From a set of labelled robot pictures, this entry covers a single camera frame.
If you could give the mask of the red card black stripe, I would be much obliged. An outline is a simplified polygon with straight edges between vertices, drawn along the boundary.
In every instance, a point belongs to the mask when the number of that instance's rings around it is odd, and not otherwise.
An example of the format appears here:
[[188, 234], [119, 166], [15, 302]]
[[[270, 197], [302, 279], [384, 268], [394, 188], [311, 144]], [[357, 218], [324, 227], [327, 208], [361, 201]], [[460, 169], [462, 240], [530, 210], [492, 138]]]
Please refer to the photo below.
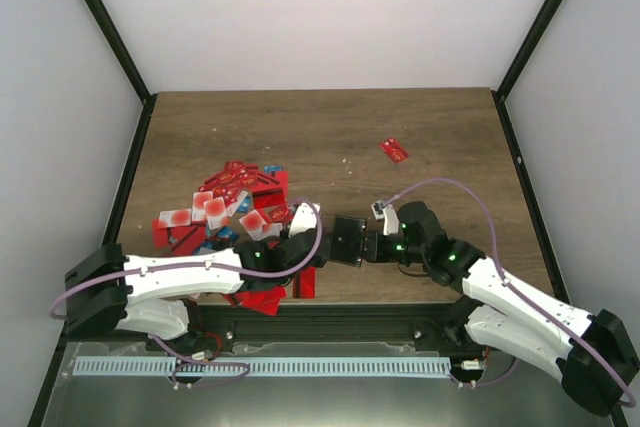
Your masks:
[[292, 282], [292, 297], [314, 299], [316, 297], [316, 268], [308, 267], [296, 273]]

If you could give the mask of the red VIP card top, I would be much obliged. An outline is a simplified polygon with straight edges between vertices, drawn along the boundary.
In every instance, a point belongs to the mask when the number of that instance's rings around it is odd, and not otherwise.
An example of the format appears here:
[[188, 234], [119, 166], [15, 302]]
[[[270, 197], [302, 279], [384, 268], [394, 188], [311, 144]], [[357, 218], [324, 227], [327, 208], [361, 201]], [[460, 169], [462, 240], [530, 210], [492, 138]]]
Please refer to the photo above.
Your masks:
[[238, 167], [231, 170], [223, 170], [218, 172], [213, 177], [204, 181], [204, 183], [198, 188], [199, 192], [213, 191], [217, 187], [226, 187], [228, 185], [237, 182], [248, 171], [245, 167]]

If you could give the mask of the white red circle card upper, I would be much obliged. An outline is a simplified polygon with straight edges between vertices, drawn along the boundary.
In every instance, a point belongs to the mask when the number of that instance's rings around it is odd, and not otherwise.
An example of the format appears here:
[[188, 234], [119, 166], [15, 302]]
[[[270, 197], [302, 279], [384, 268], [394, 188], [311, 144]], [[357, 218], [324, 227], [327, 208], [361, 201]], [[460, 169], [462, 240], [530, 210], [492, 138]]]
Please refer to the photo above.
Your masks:
[[207, 226], [212, 230], [225, 227], [230, 223], [227, 207], [222, 197], [206, 201], [204, 203], [204, 212]]

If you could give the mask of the white red circle card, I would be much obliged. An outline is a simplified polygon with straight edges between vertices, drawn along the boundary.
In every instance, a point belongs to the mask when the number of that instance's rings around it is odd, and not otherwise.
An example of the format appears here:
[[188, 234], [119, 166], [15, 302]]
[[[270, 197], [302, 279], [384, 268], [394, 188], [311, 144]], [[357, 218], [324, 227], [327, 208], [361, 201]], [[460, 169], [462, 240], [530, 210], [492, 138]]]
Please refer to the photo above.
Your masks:
[[161, 211], [157, 219], [158, 227], [163, 229], [186, 227], [189, 226], [191, 222], [192, 211], [190, 209]]
[[225, 227], [230, 223], [227, 207], [222, 197], [206, 201], [204, 203], [204, 212], [207, 226], [212, 230]]

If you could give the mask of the red VIP card centre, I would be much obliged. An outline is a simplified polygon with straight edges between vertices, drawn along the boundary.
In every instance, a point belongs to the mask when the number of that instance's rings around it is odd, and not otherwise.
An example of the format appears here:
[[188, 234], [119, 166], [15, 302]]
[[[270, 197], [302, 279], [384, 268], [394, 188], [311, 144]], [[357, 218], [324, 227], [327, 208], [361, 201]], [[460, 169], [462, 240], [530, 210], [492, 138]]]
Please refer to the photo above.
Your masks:
[[281, 204], [270, 207], [266, 211], [266, 217], [269, 223], [286, 224], [293, 219], [294, 209], [288, 204]]

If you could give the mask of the lone red VIP card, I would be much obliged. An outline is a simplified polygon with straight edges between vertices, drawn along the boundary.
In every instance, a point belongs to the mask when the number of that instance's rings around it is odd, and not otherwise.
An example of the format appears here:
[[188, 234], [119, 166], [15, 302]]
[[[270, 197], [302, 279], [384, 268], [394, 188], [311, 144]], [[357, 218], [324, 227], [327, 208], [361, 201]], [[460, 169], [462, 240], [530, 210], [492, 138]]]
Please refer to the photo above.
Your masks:
[[379, 147], [394, 164], [399, 164], [409, 158], [408, 152], [395, 138], [385, 139], [379, 144]]

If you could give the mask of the black aluminium frame rail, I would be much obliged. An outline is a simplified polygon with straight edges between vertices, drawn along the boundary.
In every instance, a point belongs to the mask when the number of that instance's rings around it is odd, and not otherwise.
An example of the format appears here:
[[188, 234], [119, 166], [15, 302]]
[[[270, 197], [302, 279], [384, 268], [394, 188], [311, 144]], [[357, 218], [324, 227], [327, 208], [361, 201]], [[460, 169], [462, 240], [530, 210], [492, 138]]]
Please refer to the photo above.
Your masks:
[[467, 297], [435, 304], [284, 305], [274, 316], [193, 301], [177, 306], [187, 323], [167, 343], [181, 353], [271, 342], [409, 342], [419, 350], [471, 351], [477, 346], [465, 326], [474, 314], [488, 318], [484, 305]]

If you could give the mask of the black leather card holder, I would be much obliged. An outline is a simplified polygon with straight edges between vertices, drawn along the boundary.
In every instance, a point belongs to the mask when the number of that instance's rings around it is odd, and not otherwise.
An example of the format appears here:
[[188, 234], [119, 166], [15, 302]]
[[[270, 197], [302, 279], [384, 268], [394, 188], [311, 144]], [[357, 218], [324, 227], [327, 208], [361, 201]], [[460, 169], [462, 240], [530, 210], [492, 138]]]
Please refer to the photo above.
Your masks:
[[335, 216], [330, 235], [329, 260], [334, 263], [360, 267], [363, 260], [367, 220]]

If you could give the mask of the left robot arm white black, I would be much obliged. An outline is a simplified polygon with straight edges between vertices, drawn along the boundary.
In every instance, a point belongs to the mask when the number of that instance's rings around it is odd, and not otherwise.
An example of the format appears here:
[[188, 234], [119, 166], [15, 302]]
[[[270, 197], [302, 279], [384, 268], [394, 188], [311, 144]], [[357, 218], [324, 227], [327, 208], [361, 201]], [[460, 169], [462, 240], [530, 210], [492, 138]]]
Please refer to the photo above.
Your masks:
[[167, 258], [126, 256], [120, 245], [105, 245], [65, 275], [59, 301], [66, 309], [65, 333], [84, 339], [133, 331], [191, 351], [203, 342], [205, 328], [191, 317], [186, 297], [269, 292], [310, 267], [323, 266], [329, 252], [328, 234], [314, 228], [289, 238]]

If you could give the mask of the blue card top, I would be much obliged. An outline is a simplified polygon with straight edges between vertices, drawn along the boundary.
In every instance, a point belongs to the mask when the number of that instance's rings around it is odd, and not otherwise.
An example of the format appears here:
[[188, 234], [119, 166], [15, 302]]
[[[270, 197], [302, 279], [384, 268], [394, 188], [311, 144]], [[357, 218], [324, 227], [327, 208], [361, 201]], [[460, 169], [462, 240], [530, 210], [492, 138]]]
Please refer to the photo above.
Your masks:
[[279, 172], [279, 171], [283, 171], [284, 168], [282, 166], [278, 166], [278, 165], [270, 165], [270, 166], [265, 166], [263, 168], [263, 172], [265, 174], [271, 175], [273, 172]]

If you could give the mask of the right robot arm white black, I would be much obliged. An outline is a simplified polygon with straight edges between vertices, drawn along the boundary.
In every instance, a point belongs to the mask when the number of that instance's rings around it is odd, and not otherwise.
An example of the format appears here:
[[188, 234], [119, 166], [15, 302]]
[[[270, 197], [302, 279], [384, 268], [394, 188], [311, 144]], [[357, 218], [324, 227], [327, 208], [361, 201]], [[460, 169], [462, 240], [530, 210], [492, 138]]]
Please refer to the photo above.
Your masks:
[[369, 263], [417, 266], [422, 276], [459, 293], [444, 325], [447, 343], [502, 350], [547, 373], [580, 407], [601, 417], [633, 408], [639, 357], [621, 319], [591, 313], [527, 284], [474, 245], [446, 234], [422, 201], [371, 206], [383, 224], [363, 243]]

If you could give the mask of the white red circle card left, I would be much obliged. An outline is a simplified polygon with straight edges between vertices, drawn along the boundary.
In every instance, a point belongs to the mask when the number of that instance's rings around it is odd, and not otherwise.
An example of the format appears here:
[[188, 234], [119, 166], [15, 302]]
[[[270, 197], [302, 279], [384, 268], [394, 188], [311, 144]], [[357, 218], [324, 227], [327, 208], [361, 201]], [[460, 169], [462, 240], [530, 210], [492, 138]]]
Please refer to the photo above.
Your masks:
[[189, 226], [191, 222], [192, 211], [190, 209], [161, 211], [157, 219], [158, 227], [163, 229], [186, 227]]

